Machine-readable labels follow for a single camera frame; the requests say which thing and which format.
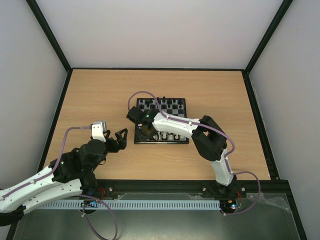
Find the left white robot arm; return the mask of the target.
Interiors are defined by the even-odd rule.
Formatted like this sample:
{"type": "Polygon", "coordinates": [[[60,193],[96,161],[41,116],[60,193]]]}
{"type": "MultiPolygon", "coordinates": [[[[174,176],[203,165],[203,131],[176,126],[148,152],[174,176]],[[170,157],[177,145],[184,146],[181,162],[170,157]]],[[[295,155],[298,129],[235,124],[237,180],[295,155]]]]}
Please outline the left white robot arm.
{"type": "Polygon", "coordinates": [[[33,210],[68,197],[93,194],[98,188],[94,170],[106,160],[107,154],[117,153],[127,146],[126,128],[110,137],[107,130],[101,136],[70,152],[63,153],[32,177],[0,191],[0,225],[20,221],[33,210]]]}

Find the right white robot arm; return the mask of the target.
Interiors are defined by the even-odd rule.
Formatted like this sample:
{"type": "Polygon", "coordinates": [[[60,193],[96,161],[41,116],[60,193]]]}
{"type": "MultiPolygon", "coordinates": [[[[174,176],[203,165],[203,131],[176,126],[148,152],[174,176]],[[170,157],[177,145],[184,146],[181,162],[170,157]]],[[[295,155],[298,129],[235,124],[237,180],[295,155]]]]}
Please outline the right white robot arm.
{"type": "Polygon", "coordinates": [[[215,173],[213,190],[222,196],[235,191],[237,177],[228,159],[235,150],[235,143],[210,116],[186,118],[156,108],[143,111],[133,106],[126,118],[134,123],[134,133],[140,141],[152,138],[157,132],[173,133],[192,140],[199,155],[211,162],[215,173]]]}

